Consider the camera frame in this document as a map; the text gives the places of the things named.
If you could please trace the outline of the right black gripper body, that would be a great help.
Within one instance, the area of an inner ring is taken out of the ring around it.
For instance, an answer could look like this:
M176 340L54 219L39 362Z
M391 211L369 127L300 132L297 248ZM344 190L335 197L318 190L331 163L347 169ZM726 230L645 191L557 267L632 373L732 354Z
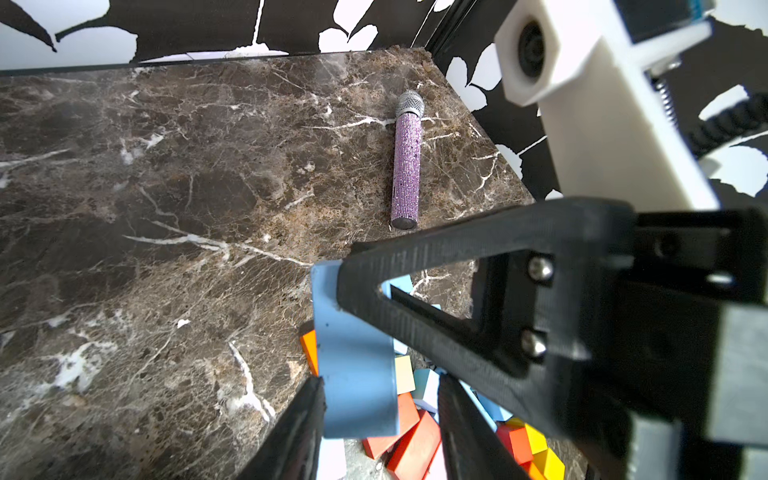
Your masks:
M603 479L767 475L763 210L498 209L359 246L337 298Z

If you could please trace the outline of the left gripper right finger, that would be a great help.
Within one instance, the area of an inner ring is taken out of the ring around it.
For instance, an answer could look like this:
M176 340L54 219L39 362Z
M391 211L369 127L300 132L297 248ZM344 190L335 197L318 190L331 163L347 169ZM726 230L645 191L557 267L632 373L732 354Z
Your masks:
M515 479L516 464L463 384L441 376L439 425L448 479Z

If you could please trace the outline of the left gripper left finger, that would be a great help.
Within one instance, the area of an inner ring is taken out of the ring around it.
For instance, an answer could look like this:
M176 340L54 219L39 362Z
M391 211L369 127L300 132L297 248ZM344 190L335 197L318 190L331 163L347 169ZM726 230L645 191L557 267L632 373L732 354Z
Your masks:
M312 376L236 479L315 479L325 411L324 382Z

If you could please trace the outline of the light blue block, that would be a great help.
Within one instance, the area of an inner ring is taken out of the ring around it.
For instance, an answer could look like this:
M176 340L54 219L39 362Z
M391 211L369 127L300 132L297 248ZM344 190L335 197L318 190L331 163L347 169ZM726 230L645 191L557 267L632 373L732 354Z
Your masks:
M310 271L318 372L324 382L324 436L393 437L400 426L394 339L337 301L339 260Z

